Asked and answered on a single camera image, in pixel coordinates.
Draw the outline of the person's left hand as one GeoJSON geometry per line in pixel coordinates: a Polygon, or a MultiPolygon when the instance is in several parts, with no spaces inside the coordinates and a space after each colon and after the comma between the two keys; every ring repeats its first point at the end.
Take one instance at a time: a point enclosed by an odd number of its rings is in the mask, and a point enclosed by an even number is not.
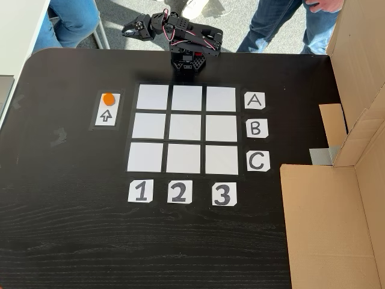
{"type": "Polygon", "coordinates": [[[310,6],[312,13],[319,11],[335,13],[342,9],[344,0],[306,0],[305,3],[310,6]]]}

